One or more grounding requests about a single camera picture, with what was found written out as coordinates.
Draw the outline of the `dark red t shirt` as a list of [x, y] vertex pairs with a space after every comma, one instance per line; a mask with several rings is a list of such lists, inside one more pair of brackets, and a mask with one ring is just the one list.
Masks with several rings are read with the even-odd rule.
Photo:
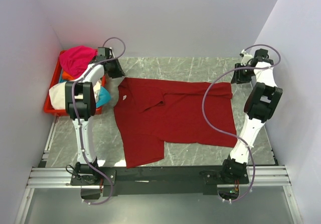
[[166, 142], [236, 144], [228, 82], [125, 78], [114, 107], [128, 168], [162, 160]]

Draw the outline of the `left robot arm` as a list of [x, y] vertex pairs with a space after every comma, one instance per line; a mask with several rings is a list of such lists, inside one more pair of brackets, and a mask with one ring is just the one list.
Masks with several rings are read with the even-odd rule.
[[84, 73], [65, 84], [65, 109], [72, 120], [77, 141], [77, 163], [73, 167], [72, 185], [76, 182], [79, 185], [113, 184], [115, 175], [109, 177], [99, 169], [92, 134], [92, 121], [96, 113], [93, 87], [105, 75], [110, 78], [125, 76], [112, 49], [99, 47]]

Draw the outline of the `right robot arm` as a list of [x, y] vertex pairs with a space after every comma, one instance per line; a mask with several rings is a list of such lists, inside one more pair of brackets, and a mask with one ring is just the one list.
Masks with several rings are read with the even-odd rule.
[[256, 83], [244, 105], [245, 121], [235, 147], [224, 160], [220, 177], [222, 181], [234, 184], [247, 178], [247, 164], [255, 139], [271, 119], [283, 94], [282, 88], [274, 81], [274, 62], [269, 58], [268, 50], [261, 48], [250, 55], [243, 50], [241, 63], [235, 64], [232, 84], [249, 83], [253, 77]]

